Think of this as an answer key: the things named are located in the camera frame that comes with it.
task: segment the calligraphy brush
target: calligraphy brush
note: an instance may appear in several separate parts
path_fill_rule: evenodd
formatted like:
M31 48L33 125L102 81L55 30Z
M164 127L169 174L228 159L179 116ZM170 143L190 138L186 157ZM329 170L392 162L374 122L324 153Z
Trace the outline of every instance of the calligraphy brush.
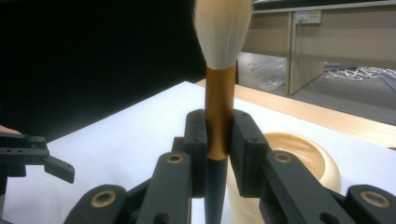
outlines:
M195 2L194 27L206 61L206 224L221 222L233 119L235 67L251 15L251 0Z

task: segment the desk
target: desk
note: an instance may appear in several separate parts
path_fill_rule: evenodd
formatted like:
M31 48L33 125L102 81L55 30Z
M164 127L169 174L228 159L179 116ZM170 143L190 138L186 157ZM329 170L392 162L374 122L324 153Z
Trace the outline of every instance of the desk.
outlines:
M204 88L183 82L48 143L51 155L75 167L75 184L28 166L25 178L8 180L4 219L62 223L88 190L103 184L131 189L150 178L158 157L171 150L175 136L183 135L186 115L204 108L204 99ZM371 184L396 194L396 151L239 99L234 107L248 112L263 132L297 133L324 147L341 171L342 193L350 185ZM204 223L203 200L192 202L192 223ZM222 223L232 223L227 197Z

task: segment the white tabletop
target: white tabletop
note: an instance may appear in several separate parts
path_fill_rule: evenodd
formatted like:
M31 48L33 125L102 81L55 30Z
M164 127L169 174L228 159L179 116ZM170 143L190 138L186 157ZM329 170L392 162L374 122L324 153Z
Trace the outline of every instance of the white tabletop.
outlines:
M63 223L90 189L112 184L128 190L147 180L174 137L183 136L186 115L204 108L204 99L204 88L183 82L48 143L52 156L75 167L75 183L46 174L42 166L27 166L26 177L8 179L4 220ZM234 108L248 112L263 132L297 133L325 148L340 169L343 194L351 185L370 184L396 195L396 151L240 100ZM204 220L203 200L193 200L191 223ZM222 223L232 223L227 197Z

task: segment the beige bowl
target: beige bowl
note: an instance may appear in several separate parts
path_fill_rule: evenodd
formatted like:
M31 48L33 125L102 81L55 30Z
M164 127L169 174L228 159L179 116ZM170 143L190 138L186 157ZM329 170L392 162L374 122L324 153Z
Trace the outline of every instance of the beige bowl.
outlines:
M294 133L265 133L272 150L284 150L297 156L322 186L341 191L341 175L332 157L318 144ZM227 187L234 224L264 223L259 199L239 196L233 168L228 164Z

